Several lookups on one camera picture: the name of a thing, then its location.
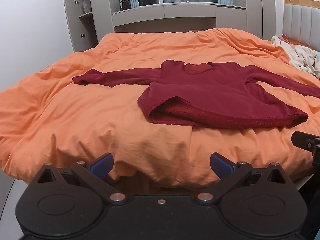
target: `orange bedding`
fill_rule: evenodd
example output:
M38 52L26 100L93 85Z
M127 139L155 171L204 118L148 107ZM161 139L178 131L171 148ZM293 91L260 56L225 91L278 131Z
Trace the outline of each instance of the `orange bedding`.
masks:
M145 180L145 187L186 188L218 180L210 170L212 152L255 167L279 162L292 177L310 171L311 153L295 148L290 139L295 130L320 134L318 98L259 82L308 113L308 121L293 128L218 130L148 122L137 105L146 85L110 88L72 82L91 68L159 68L167 59L257 65L320 87L317 78L289 65L281 47L244 31L108 34L97 47L71 54L0 93L0 166L10 176L30 181L46 162L68 167L111 152L115 166L110 176L115 181L126 176L128 181Z

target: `wooden bed frame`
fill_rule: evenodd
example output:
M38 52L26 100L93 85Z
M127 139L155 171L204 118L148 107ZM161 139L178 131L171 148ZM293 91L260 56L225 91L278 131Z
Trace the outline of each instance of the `wooden bed frame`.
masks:
M292 4L292 5L301 5L301 6L308 6L313 8L319 8L320 9L320 1L313 1L313 0L284 0L285 4ZM301 45L305 46L314 50L317 50L315 48L312 48L310 45L304 44L300 41L294 40L290 37L288 37L288 41L291 42L294 45Z

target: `upholstered headboard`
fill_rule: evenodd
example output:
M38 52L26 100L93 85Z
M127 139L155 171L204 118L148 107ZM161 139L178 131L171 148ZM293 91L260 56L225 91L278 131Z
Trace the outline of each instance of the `upholstered headboard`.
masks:
M320 1L284 0L282 33L293 44L320 51Z

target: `metal screw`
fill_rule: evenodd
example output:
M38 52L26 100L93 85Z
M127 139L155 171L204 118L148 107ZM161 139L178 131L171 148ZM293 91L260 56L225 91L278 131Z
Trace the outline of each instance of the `metal screw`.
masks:
M210 193L200 193L198 195L198 199L202 200L202 201L209 201L213 199L213 195Z
M158 200L158 203L159 203L160 205L163 205L163 204L165 204L165 200L164 200L164 199L159 199L159 200Z
M113 193L109 197L112 201L123 201L125 199L125 195L122 193Z

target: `sweatshirt sleeve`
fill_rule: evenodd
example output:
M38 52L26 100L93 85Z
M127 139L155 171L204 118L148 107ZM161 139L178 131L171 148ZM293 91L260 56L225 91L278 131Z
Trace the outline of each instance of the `sweatshirt sleeve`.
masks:
M243 72L250 81L262 81L273 87L281 87L298 92L304 96L320 98L320 88L301 84L289 78L274 74L263 68L250 65L243 68Z
M81 76L73 77L75 84L99 84L114 87L120 84L138 84L150 85L160 76L161 68L133 68L128 70L112 71L102 73L98 70L91 69Z

